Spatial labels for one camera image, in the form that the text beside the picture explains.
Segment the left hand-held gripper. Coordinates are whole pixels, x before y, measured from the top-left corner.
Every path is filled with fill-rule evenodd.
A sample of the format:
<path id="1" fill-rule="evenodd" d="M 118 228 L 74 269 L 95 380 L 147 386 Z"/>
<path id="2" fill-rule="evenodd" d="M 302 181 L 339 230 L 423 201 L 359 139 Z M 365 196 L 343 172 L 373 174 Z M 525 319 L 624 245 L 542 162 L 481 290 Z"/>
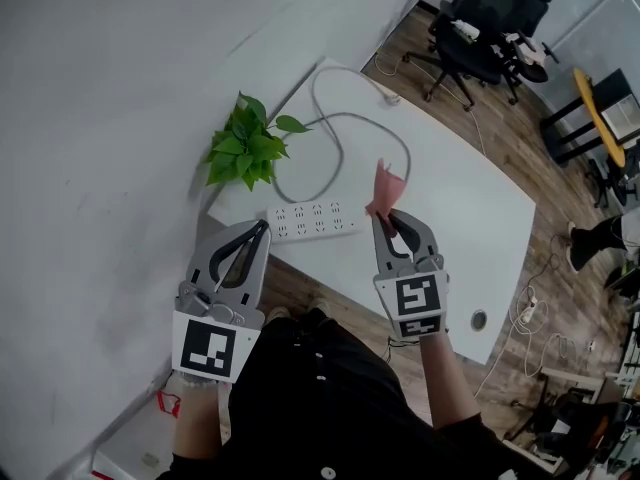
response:
<path id="1" fill-rule="evenodd" d="M 234 383 L 264 324 L 257 306 L 271 245 L 263 220 L 240 222 L 196 247 L 179 285 L 172 322 L 172 367 Z"/>

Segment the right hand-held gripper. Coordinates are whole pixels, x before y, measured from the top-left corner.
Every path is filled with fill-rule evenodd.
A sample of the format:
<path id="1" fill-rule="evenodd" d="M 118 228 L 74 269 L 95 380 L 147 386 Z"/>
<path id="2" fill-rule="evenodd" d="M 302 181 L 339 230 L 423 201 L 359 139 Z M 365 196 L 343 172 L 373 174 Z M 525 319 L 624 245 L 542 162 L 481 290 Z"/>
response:
<path id="1" fill-rule="evenodd" d="M 373 284 L 397 339 L 418 341 L 446 330 L 449 275 L 428 225 L 402 210 L 392 210 L 389 220 L 372 217 L 379 271 Z M 397 233 L 411 255 L 395 249 Z"/>

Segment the pink cloth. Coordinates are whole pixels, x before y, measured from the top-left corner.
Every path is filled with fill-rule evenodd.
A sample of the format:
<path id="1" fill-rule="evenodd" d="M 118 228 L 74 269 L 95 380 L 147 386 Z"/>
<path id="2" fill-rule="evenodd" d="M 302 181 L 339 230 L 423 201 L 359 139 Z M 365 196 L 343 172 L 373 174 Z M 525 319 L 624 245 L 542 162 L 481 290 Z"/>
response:
<path id="1" fill-rule="evenodd" d="M 371 218 L 379 216 L 384 224 L 391 228 L 389 219 L 391 210 L 402 196 L 406 185 L 407 181 L 391 173 L 390 167 L 385 165 L 383 158 L 380 158 L 376 166 L 373 197 L 365 207 L 366 213 Z"/>

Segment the person's right forearm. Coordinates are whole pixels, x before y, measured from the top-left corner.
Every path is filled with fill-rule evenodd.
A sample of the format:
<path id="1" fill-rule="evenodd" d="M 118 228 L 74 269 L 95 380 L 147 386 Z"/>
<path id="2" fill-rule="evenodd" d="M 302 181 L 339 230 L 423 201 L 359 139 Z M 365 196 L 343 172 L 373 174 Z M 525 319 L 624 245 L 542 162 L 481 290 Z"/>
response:
<path id="1" fill-rule="evenodd" d="M 433 426 L 440 429 L 479 415 L 448 335 L 422 336 L 419 345 Z"/>

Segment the person's left forearm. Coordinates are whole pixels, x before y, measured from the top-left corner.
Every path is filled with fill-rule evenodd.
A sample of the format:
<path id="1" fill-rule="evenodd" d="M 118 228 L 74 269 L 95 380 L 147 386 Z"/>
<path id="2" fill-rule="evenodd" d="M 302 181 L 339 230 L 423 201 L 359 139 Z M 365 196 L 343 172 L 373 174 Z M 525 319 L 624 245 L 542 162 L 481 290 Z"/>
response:
<path id="1" fill-rule="evenodd" d="M 174 454 L 185 459 L 213 460 L 222 447 L 218 384 L 182 373 L 178 380 L 181 406 Z"/>

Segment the green potted plant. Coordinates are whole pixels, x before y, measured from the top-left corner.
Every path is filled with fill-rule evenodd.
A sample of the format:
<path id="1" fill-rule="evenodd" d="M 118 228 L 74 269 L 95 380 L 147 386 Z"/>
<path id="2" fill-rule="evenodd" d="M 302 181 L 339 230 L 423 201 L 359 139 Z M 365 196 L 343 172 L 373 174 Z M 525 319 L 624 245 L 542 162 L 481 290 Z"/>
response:
<path id="1" fill-rule="evenodd" d="M 286 114 L 270 124 L 263 103 L 239 92 L 224 127 L 212 136 L 204 159 L 208 166 L 206 185 L 239 180 L 252 191 L 258 182 L 270 184 L 276 179 L 274 163 L 289 157 L 283 137 L 308 131 L 308 126 Z"/>

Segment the red tag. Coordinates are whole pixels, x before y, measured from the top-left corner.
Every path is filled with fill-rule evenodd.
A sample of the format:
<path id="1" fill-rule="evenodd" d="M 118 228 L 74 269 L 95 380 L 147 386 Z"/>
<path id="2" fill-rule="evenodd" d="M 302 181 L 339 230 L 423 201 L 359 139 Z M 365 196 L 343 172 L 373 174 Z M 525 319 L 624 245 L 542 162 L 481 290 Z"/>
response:
<path id="1" fill-rule="evenodd" d="M 181 398 L 173 393 L 159 390 L 156 392 L 156 401 L 161 412 L 177 419 L 180 412 Z"/>

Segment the person's black garment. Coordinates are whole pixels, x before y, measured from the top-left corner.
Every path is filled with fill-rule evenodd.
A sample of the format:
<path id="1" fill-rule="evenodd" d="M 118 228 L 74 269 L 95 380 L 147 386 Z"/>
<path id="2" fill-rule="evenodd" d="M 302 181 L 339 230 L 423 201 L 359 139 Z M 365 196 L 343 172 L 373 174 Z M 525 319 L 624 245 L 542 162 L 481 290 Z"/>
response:
<path id="1" fill-rule="evenodd" d="M 213 460 L 174 454 L 158 480 L 543 480 L 479 415 L 437 429 L 392 368 L 319 310 L 265 325 Z"/>

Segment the white low cabinet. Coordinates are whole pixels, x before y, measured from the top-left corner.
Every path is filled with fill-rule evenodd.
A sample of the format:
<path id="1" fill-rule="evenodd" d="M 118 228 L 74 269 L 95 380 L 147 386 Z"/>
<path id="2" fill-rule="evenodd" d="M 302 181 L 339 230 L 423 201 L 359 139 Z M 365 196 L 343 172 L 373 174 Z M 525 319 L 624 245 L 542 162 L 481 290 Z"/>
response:
<path id="1" fill-rule="evenodd" d="M 162 391 L 180 397 L 171 381 Z M 156 394 L 95 452 L 91 480 L 156 480 L 169 469 L 177 419 L 160 411 Z"/>

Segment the black office chair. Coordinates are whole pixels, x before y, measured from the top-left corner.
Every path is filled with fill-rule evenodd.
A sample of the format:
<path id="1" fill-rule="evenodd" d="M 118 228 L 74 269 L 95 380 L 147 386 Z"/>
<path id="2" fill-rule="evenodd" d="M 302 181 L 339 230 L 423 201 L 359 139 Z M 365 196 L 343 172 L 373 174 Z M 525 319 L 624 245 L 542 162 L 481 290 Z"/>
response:
<path id="1" fill-rule="evenodd" d="M 511 95 L 508 98 L 510 105 L 518 103 L 516 88 L 522 84 L 522 79 L 526 81 L 541 84 L 549 80 L 548 73 L 544 66 L 526 65 L 521 62 L 515 55 L 513 46 L 506 42 L 506 36 L 516 33 L 521 37 L 527 36 L 533 38 L 538 25 L 542 18 L 549 10 L 549 4 L 552 0 L 516 0 L 516 6 L 513 10 L 514 14 L 510 17 L 509 27 L 502 33 L 502 37 L 495 45 L 496 52 L 502 62 L 502 73 L 504 79 L 509 86 Z M 544 42 L 538 43 L 542 46 L 545 53 L 545 60 L 551 58 L 556 64 L 560 60 L 553 50 Z"/>
<path id="2" fill-rule="evenodd" d="M 429 50 L 437 55 L 432 57 L 408 51 L 401 57 L 404 63 L 420 60 L 441 70 L 432 87 L 423 94 L 425 101 L 431 101 L 435 90 L 450 77 L 467 99 L 463 109 L 470 111 L 474 106 L 474 100 L 463 81 L 465 75 L 485 84 L 500 83 L 501 68 L 492 45 L 502 33 L 510 9 L 511 4 L 508 0 L 452 0 L 451 2 L 443 0 L 441 2 L 439 12 L 429 27 L 429 33 L 434 37 Z M 479 29 L 479 37 L 475 41 L 464 37 L 452 25 L 455 20 L 462 20 Z"/>

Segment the pale folded garment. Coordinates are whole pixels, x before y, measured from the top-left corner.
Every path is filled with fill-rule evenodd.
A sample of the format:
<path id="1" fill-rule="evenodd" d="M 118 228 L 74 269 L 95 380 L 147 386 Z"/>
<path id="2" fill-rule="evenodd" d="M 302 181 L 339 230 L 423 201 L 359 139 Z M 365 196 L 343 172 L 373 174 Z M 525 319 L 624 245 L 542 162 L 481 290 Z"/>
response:
<path id="1" fill-rule="evenodd" d="M 514 47 L 515 55 L 521 62 L 526 65 L 544 66 L 544 50 L 533 38 L 512 33 L 506 36 L 506 42 Z"/>

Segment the yellow round table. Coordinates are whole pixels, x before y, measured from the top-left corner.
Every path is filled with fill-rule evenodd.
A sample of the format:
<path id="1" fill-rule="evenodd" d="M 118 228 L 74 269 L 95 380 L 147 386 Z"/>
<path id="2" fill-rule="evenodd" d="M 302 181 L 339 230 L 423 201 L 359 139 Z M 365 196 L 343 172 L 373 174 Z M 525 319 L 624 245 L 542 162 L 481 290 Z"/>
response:
<path id="1" fill-rule="evenodd" d="M 540 135 L 549 156 L 557 165 L 564 167 L 570 160 L 603 145 L 614 163 L 623 168 L 626 164 L 625 149 L 616 143 L 613 134 L 596 107 L 591 79 L 579 68 L 573 69 L 573 78 L 579 97 L 551 116 L 542 119 L 539 123 Z M 561 136 L 557 124 L 579 107 L 586 109 L 589 121 L 568 135 Z M 566 148 L 570 142 L 593 130 L 598 132 L 597 138 L 573 149 Z"/>

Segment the black metal stand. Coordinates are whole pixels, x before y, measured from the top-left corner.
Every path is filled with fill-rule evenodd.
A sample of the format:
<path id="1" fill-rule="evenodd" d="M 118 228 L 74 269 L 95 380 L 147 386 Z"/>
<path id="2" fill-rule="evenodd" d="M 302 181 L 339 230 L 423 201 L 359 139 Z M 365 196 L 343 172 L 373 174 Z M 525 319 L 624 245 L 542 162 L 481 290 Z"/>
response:
<path id="1" fill-rule="evenodd" d="M 534 436 L 535 450 L 559 459 L 554 480 L 573 480 L 591 466 L 612 456 L 628 431 L 640 429 L 636 407 L 624 401 L 587 403 L 576 390 L 560 396 L 543 392 L 530 416 L 519 428 L 505 434 L 513 444 L 523 433 Z"/>

